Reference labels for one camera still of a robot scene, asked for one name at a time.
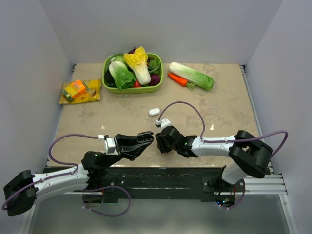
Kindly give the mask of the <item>white earbud charging case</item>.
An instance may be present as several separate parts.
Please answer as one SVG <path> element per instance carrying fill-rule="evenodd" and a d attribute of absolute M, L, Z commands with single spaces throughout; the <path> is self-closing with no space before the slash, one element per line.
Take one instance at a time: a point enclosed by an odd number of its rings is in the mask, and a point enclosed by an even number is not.
<path fill-rule="evenodd" d="M 153 108 L 148 111 L 149 116 L 158 116 L 161 113 L 161 110 L 159 108 Z"/>

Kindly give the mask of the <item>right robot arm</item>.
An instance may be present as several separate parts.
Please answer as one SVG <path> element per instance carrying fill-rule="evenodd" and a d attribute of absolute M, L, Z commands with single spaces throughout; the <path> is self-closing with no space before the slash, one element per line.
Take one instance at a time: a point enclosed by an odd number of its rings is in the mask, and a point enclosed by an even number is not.
<path fill-rule="evenodd" d="M 264 178 L 272 155 L 272 148 L 247 131 L 239 130 L 236 135 L 221 138 L 184 136 L 174 126 L 167 126 L 156 134 L 160 152 L 175 151 L 190 157 L 224 156 L 234 162 L 226 166 L 217 179 L 220 190 L 227 192 L 235 183 L 247 176 Z"/>

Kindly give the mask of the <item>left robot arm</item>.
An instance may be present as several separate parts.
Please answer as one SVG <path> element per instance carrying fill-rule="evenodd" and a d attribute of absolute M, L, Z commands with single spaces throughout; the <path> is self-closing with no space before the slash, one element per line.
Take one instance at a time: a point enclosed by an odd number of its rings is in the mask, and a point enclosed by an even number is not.
<path fill-rule="evenodd" d="M 67 168 L 42 174 L 33 174 L 30 170 L 20 172 L 3 188 L 5 201 L 2 209 L 8 216 L 17 216 L 51 196 L 72 191 L 96 191 L 111 165 L 123 158 L 135 160 L 154 141 L 150 131 L 137 136 L 98 135 L 96 139 L 103 141 L 105 152 L 88 151 L 81 164 L 61 162 L 52 156 L 52 161 Z"/>

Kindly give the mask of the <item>black earbud charging case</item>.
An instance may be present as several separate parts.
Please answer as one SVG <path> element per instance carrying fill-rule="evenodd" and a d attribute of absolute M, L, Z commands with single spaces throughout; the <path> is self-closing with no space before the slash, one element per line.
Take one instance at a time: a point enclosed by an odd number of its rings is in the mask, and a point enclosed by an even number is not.
<path fill-rule="evenodd" d="M 154 133 L 151 131 L 141 132 L 137 135 L 137 142 L 139 144 L 153 142 L 154 141 Z"/>

